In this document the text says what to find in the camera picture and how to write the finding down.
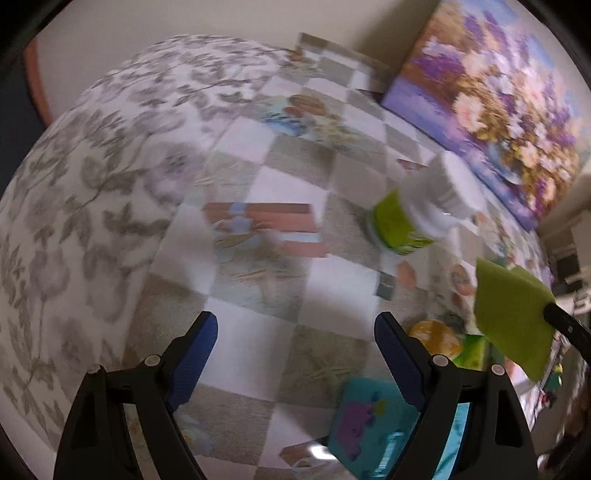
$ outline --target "green sponge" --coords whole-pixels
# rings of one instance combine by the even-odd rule
[[[474,315],[480,331],[533,381],[544,376],[556,330],[543,317],[552,292],[521,267],[476,260]]]

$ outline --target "sponge handle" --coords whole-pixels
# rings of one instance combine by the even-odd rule
[[[591,365],[591,332],[555,303],[544,307],[544,320],[562,333]]]

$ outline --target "wall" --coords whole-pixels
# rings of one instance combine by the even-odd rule
[[[292,48],[307,32],[399,66],[437,0],[74,0],[38,36],[41,79],[60,115],[120,62],[183,33]]]

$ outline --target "green bottle label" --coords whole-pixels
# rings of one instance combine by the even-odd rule
[[[404,214],[397,190],[389,193],[375,206],[374,225],[382,241],[398,255],[408,255],[434,242],[416,232],[416,228]]]

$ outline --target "flower painting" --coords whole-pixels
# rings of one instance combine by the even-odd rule
[[[461,155],[527,230],[579,170],[576,100],[504,0],[443,0],[382,104]]]

